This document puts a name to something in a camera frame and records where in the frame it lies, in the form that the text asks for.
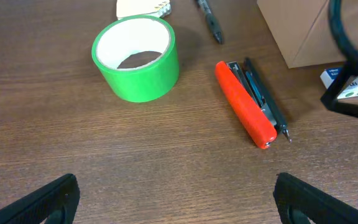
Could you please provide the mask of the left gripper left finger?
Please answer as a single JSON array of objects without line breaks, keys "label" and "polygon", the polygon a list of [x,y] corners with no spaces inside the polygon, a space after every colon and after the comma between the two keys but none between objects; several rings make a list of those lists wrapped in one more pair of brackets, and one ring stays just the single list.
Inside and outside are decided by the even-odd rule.
[{"label": "left gripper left finger", "polygon": [[0,224],[71,224],[80,200],[73,174],[65,174],[14,203],[0,209]]}]

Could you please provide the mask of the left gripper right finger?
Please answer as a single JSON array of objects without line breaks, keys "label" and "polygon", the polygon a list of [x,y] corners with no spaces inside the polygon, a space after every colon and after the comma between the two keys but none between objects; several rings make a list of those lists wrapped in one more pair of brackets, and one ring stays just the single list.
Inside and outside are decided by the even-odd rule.
[{"label": "left gripper right finger", "polygon": [[282,223],[358,224],[358,209],[286,172],[277,175],[273,197]]}]

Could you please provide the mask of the blue white staples box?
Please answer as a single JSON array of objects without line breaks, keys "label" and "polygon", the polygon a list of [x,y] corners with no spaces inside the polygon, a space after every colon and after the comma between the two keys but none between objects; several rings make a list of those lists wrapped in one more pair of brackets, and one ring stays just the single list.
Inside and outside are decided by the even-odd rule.
[{"label": "blue white staples box", "polygon": [[[342,68],[328,68],[320,75],[320,79],[326,89],[332,84],[332,82],[337,78],[339,72]],[[340,92],[337,96],[337,99],[344,99],[358,96],[358,77],[344,90]]]}]

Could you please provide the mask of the orange black stapler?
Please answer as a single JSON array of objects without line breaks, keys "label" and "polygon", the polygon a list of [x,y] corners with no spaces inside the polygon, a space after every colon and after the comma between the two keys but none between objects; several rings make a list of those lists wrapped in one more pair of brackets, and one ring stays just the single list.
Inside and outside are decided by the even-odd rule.
[{"label": "orange black stapler", "polygon": [[246,57],[243,65],[220,61],[214,72],[231,108],[257,147],[270,147],[279,134],[292,142],[288,123],[250,58]]}]

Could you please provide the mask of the brown cardboard box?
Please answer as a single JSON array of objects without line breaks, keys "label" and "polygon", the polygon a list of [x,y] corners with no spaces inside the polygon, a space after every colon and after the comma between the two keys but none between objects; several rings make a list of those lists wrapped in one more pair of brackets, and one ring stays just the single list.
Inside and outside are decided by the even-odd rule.
[{"label": "brown cardboard box", "polygon": [[[328,0],[258,0],[288,68],[342,62],[329,30]],[[358,48],[358,0],[343,0],[341,20]]]}]

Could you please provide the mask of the green tape roll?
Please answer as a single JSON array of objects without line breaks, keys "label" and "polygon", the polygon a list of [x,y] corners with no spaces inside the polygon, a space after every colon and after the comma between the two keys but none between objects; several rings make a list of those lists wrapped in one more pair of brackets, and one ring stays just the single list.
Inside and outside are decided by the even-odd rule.
[{"label": "green tape roll", "polygon": [[[125,59],[141,52],[160,55],[139,67],[119,68]],[[113,22],[95,38],[91,56],[113,92],[134,103],[165,95],[180,74],[175,32],[158,17],[129,16]]]}]

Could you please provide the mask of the yellow sticky note pad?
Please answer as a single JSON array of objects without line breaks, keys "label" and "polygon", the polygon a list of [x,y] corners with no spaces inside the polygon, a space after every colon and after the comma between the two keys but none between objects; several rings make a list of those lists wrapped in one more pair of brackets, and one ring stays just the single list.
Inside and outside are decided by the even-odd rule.
[{"label": "yellow sticky note pad", "polygon": [[118,19],[138,15],[165,17],[171,11],[169,0],[117,0],[116,3]]}]

